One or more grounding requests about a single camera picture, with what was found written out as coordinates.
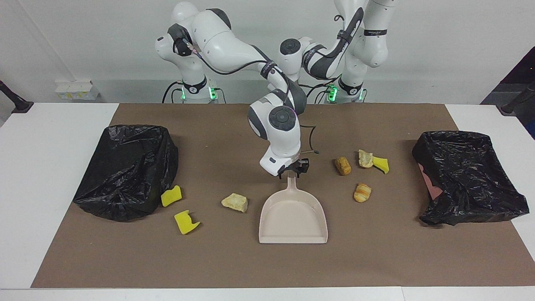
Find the pink dustpan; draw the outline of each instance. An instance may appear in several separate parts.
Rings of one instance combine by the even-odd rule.
[[[324,244],[327,221],[322,205],[312,194],[297,189],[295,174],[288,187],[272,194],[260,214],[261,244]]]

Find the black pole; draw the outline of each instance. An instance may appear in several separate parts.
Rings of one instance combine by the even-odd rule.
[[[15,108],[12,113],[26,113],[32,106],[33,101],[26,101],[15,92],[11,91],[3,81],[0,80],[0,91],[2,91],[7,98],[9,98],[14,104]]]
[[[511,100],[508,104],[505,106],[497,106],[498,110],[502,115],[504,116],[515,116],[515,113],[513,112],[515,110],[515,107],[525,101],[530,100],[532,97],[535,96],[535,81],[528,85],[528,87],[522,91],[522,93],[518,94],[513,100]]]

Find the food piece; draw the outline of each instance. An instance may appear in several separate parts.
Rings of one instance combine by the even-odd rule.
[[[191,216],[189,216],[189,210],[175,214],[174,220],[177,221],[178,229],[180,230],[180,233],[182,233],[182,235],[190,233],[201,223],[196,222],[192,224],[192,218]]]
[[[247,211],[247,198],[236,193],[233,193],[226,197],[224,200],[221,201],[221,204],[230,209],[234,209],[244,213],[245,211]]]
[[[373,153],[367,153],[361,149],[358,150],[358,165],[364,168],[370,168],[373,166]]]
[[[171,203],[174,203],[181,199],[182,199],[182,191],[180,190],[180,186],[177,185],[173,189],[166,190],[162,194],[162,205],[164,207],[167,207]]]
[[[360,183],[357,185],[357,189],[355,189],[355,193],[353,193],[353,198],[355,201],[362,203],[366,202],[371,194],[371,188],[363,183]]]
[[[390,171],[390,167],[388,167],[388,159],[373,157],[373,165],[382,170],[385,174]]]
[[[336,165],[340,175],[346,176],[351,173],[351,165],[349,165],[349,161],[347,161],[346,157],[336,158],[336,160],[334,160],[334,164]]]

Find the white wall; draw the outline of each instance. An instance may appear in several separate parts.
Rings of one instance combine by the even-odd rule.
[[[93,80],[106,102],[159,101],[180,78],[154,51],[177,2],[1,0],[0,78],[34,101],[59,101],[55,80],[75,78]],[[328,45],[340,26],[329,0],[192,2],[223,9],[235,34],[272,58],[288,37]],[[388,30],[390,57],[369,71],[366,100],[479,103],[534,46],[534,13],[533,0],[400,1]],[[261,79],[239,72],[221,86],[231,100],[253,101],[232,88]],[[6,107],[0,96],[0,120]]]

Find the dustpan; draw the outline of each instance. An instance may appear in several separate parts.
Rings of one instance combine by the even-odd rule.
[[[272,194],[262,207],[258,239],[261,244],[324,244],[327,220],[312,194],[297,189],[295,173],[288,187]]]

